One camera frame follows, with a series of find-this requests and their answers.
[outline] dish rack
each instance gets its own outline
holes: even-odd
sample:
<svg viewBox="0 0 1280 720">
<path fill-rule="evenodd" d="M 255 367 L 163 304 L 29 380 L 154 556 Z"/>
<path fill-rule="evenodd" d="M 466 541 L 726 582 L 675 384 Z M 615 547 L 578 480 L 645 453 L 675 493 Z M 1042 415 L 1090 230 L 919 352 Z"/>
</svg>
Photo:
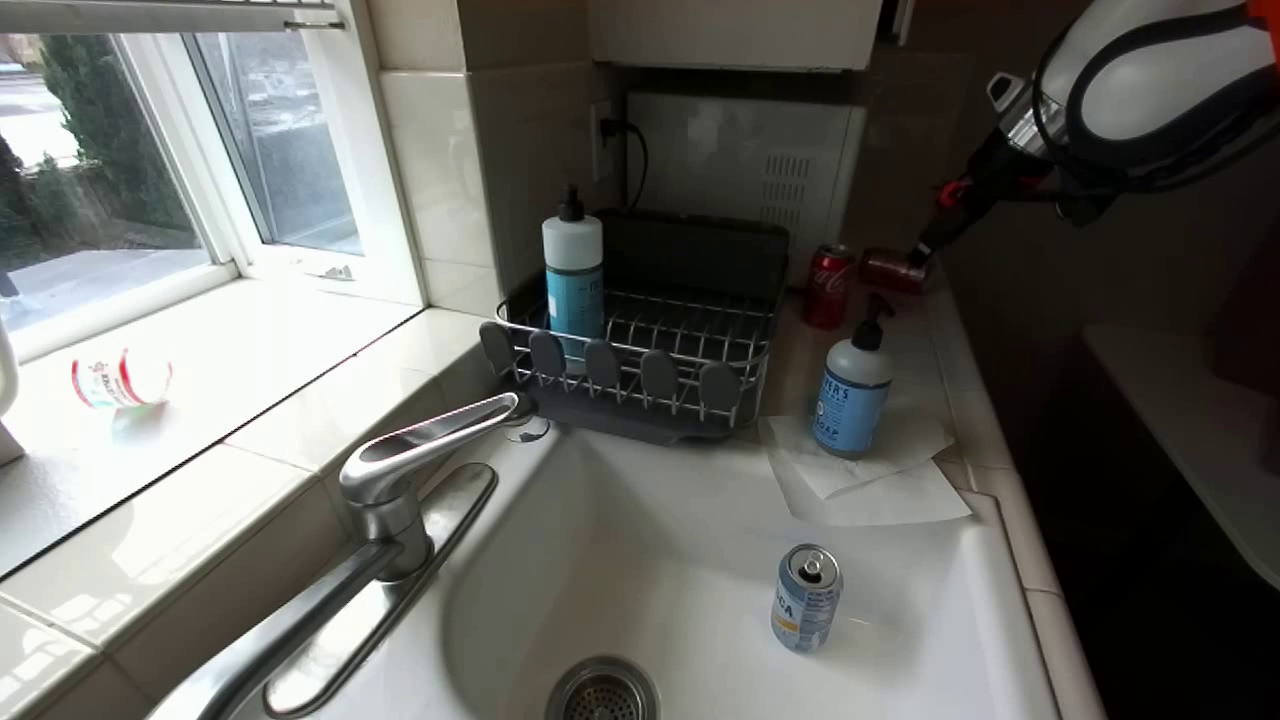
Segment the dish rack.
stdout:
<svg viewBox="0 0 1280 720">
<path fill-rule="evenodd" d="M 599 335 L 552 334 L 546 286 L 530 286 L 481 329 L 481 352 L 555 419 L 721 441 L 762 415 L 774 304 L 615 287 L 605 318 Z"/>
</svg>

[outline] white sink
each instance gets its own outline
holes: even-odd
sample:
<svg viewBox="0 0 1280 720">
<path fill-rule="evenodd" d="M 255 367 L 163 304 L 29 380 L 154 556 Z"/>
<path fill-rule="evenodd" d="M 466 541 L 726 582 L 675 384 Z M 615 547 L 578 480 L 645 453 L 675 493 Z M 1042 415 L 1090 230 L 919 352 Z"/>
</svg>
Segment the white sink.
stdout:
<svg viewBox="0 0 1280 720">
<path fill-rule="evenodd" d="M 330 713 L 539 720 L 574 664 L 621 655 L 648 674 L 661 720 L 1058 716 L 986 499 L 952 526 L 807 529 L 752 445 L 552 434 L 493 466 L 493 507 Z M 768 623 L 797 543 L 843 565 L 812 655 Z"/>
</svg>

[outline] gray wall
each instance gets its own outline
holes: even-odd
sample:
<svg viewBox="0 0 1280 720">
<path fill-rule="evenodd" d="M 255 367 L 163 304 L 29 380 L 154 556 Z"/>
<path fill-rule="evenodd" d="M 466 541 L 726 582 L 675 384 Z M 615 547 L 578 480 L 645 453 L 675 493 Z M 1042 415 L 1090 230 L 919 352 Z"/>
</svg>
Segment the gray wall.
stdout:
<svg viewBox="0 0 1280 720">
<path fill-rule="evenodd" d="M 1078 9 L 918 0 L 909 48 L 881 53 L 868 76 L 871 124 L 847 231 L 909 244 L 932 184 L 991 127 L 982 102 L 989 71 L 1035 65 Z M 1122 200 L 1091 230 L 1071 230 L 1051 208 L 999 208 L 945 257 L 1016 453 L 1084 326 L 1211 326 L 1276 226 L 1276 170 L 1280 142 L 1198 189 Z"/>
</svg>

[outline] dish soap bottle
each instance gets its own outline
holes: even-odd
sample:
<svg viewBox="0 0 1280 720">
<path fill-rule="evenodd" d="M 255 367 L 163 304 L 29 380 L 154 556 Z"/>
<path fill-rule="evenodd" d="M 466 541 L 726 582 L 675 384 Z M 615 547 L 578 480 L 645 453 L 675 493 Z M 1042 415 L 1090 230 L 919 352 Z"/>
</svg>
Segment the dish soap bottle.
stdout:
<svg viewBox="0 0 1280 720">
<path fill-rule="evenodd" d="M 881 307 L 853 326 L 853 335 L 832 346 L 826 389 L 816 397 L 812 441 L 835 456 L 859 456 L 877 445 L 894 365 L 881 329 Z"/>
<path fill-rule="evenodd" d="M 552 334 L 599 335 L 605 329 L 605 230 L 569 189 L 562 217 L 546 219 Z"/>
</svg>

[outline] aluminum can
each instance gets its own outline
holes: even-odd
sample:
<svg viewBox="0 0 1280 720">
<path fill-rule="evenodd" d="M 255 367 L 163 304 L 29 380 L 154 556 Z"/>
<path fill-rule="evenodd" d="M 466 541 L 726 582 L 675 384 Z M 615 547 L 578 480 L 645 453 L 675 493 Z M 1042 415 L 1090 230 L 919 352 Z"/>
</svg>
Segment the aluminum can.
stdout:
<svg viewBox="0 0 1280 720">
<path fill-rule="evenodd" d="M 816 543 L 797 543 L 778 572 L 774 638 L 792 654 L 826 650 L 842 593 L 842 560 Z"/>
<path fill-rule="evenodd" d="M 853 292 L 853 253 L 843 244 L 828 244 L 812 253 L 807 278 L 805 278 L 805 304 L 799 318 L 812 329 L 842 329 L 847 326 L 847 292 Z"/>
</svg>

